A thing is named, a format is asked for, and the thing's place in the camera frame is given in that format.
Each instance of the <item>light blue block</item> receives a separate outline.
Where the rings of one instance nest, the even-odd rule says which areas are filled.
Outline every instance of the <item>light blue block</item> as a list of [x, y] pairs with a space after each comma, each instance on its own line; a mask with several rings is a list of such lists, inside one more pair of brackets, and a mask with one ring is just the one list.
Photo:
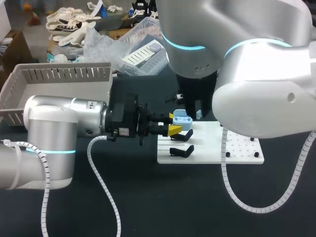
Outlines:
[[182, 131], [189, 131], [192, 128], [192, 122], [191, 117], [174, 117], [172, 124], [182, 126]]
[[182, 110], [182, 109], [177, 109], [177, 110], [173, 111], [173, 116], [174, 117], [189, 117], [187, 115], [186, 110]]

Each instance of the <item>black connector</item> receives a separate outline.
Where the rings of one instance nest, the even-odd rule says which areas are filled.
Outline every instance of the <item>black connector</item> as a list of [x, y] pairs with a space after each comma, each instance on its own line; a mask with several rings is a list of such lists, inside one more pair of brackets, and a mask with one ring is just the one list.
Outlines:
[[180, 133], [174, 134], [171, 137], [172, 140], [177, 140], [181, 142], [187, 142], [193, 135], [193, 129], [190, 129], [186, 135], [181, 135]]
[[114, 131], [113, 137], [107, 136], [107, 140], [111, 142], [115, 142], [117, 140], [117, 137], [118, 137], [118, 132]]
[[172, 157], [188, 158], [192, 154], [193, 151], [194, 151], [194, 145], [190, 145], [190, 147], [186, 151], [183, 151], [177, 148], [170, 148], [170, 154]]

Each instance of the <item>shoe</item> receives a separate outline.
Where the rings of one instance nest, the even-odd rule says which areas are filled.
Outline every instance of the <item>shoe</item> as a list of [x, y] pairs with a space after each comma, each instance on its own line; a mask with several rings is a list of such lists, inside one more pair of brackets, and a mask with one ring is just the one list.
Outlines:
[[87, 22], [95, 21], [96, 25], [94, 29], [96, 31], [114, 31], [117, 29], [129, 29], [136, 23], [136, 18], [129, 18], [122, 20], [118, 16], [109, 16], [98, 20], [87, 20]]
[[55, 13], [47, 16], [47, 22], [50, 22], [50, 21], [56, 22], [59, 19], [69, 21], [70, 19], [74, 18], [78, 14], [83, 14], [83, 11], [81, 9], [74, 9], [72, 7], [68, 7], [68, 8], [62, 7]]
[[[92, 2], [88, 2], [87, 6], [90, 12], [93, 12], [95, 8], [97, 7], [97, 5], [93, 4]], [[100, 15], [102, 18], [107, 17], [107, 16], [116, 16], [116, 15], [119, 15], [121, 16], [121, 18], [124, 18], [125, 16], [127, 16], [127, 13], [123, 11], [122, 7], [118, 7], [115, 5], [111, 5], [107, 7], [104, 4], [102, 4], [100, 10], [96, 13], [96, 16], [98, 15]]]
[[46, 28], [49, 33], [53, 36], [60, 36], [60, 35], [70, 35], [71, 33], [75, 32], [76, 30], [82, 27], [82, 22], [78, 22], [76, 20], [62, 20], [59, 19], [57, 22], [47, 22]]
[[131, 18], [136, 18], [136, 23], [139, 23], [147, 16], [148, 3], [145, 0], [136, 0], [136, 3], [132, 3], [132, 10]]
[[93, 29], [94, 26], [95, 26], [95, 21], [90, 22], [90, 23], [83, 22], [82, 27], [79, 30], [77, 30], [76, 32], [73, 32], [72, 34], [61, 39], [58, 42], [58, 45], [63, 47], [63, 46], [69, 45], [71, 43], [72, 46], [80, 47], [80, 45], [82, 44], [82, 40], [84, 40], [87, 28]]
[[158, 19], [156, 0], [150, 0], [150, 3], [148, 5], [148, 16], [153, 17], [154, 19]]

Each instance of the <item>white cable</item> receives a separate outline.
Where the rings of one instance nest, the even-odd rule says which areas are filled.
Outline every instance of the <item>white cable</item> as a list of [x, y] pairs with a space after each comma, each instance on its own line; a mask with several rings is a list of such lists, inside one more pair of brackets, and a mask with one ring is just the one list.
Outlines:
[[89, 160], [89, 163], [91, 165], [91, 168], [93, 170], [93, 172], [95, 173], [95, 175], [97, 176], [101, 186], [103, 187], [106, 195], [108, 196], [109, 200], [110, 200], [110, 203], [113, 207], [113, 210], [114, 210], [114, 213], [115, 213], [115, 217], [117, 219], [117, 226], [118, 226], [118, 231], [117, 231], [117, 237], [120, 237], [120, 233], [121, 233], [121, 224], [120, 224], [120, 217], [119, 217], [119, 210], [112, 198], [112, 195], [110, 194], [107, 186], [105, 185], [103, 179], [101, 178], [97, 168], [95, 167], [93, 161], [92, 161], [92, 157], [91, 157], [91, 148], [92, 148], [92, 145], [96, 142], [96, 141], [99, 141], [99, 140], [107, 140], [107, 136], [98, 136], [98, 137], [95, 137], [91, 140], [91, 142], [89, 143], [88, 145], [88, 149], [87, 149], [87, 155], [88, 155], [88, 160]]
[[48, 167], [48, 163], [45, 157], [45, 154], [40, 152], [40, 150], [28, 143], [28, 142], [11, 142], [10, 140], [4, 140], [3, 143], [7, 146], [14, 146], [14, 144], [20, 146], [20, 147], [26, 147], [29, 149], [32, 149], [36, 155], [40, 158], [43, 166], [44, 166], [44, 170], [45, 170], [45, 190], [44, 190], [44, 198], [43, 198], [43, 203], [41, 206], [41, 232], [43, 234], [43, 237], [48, 237], [48, 232], [47, 232], [47, 227], [46, 227], [46, 211], [47, 211], [47, 203], [48, 203], [48, 196], [49, 196], [49, 186], [50, 186], [50, 173], [49, 173], [49, 167]]
[[20, 174], [21, 174], [21, 161], [22, 161], [22, 153], [20, 147], [15, 143], [9, 140], [4, 140], [3, 143], [8, 147], [14, 147], [16, 150], [16, 157], [17, 157], [17, 165], [16, 165], [16, 173], [12, 182], [12, 185], [8, 190], [15, 189], [16, 185], [18, 184]]
[[222, 159], [221, 159], [221, 166], [222, 166], [222, 176], [223, 176], [223, 180], [224, 180], [224, 184], [226, 187], [226, 190], [228, 192], [228, 194], [230, 195], [230, 197], [232, 198], [232, 200], [241, 208], [245, 209], [246, 211], [250, 211], [253, 213], [268, 213], [268, 212], [272, 212], [274, 210], [277, 210], [279, 207], [281, 207], [292, 195], [297, 182], [300, 178], [300, 174], [305, 162], [305, 159], [307, 157], [307, 154], [310, 150], [310, 147], [313, 143], [313, 141], [316, 138], [316, 131], [312, 131], [310, 133], [310, 135], [308, 136], [308, 138], [306, 139], [303, 148], [301, 150], [300, 156], [298, 158], [291, 182], [288, 186], [288, 188], [286, 189], [285, 193], [282, 195], [282, 197], [275, 202], [274, 204], [267, 206], [267, 207], [263, 207], [263, 208], [258, 208], [258, 207], [251, 207], [246, 205], [245, 203], [243, 203], [239, 198], [237, 198], [237, 196], [235, 195], [235, 193], [232, 190], [232, 187], [228, 181], [228, 176], [227, 176], [227, 170], [226, 170], [226, 140], [227, 140], [227, 133], [228, 130], [226, 128], [223, 127], [223, 135], [222, 135]]

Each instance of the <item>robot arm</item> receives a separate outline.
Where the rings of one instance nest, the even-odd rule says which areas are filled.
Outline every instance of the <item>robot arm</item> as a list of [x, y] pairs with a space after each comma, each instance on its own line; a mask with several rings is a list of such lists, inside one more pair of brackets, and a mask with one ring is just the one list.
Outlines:
[[[301, 0], [159, 0], [158, 10], [188, 114], [194, 117], [201, 93], [215, 91], [214, 115], [236, 133], [269, 138], [315, 129], [312, 18]], [[205, 80], [208, 93], [192, 86]]]

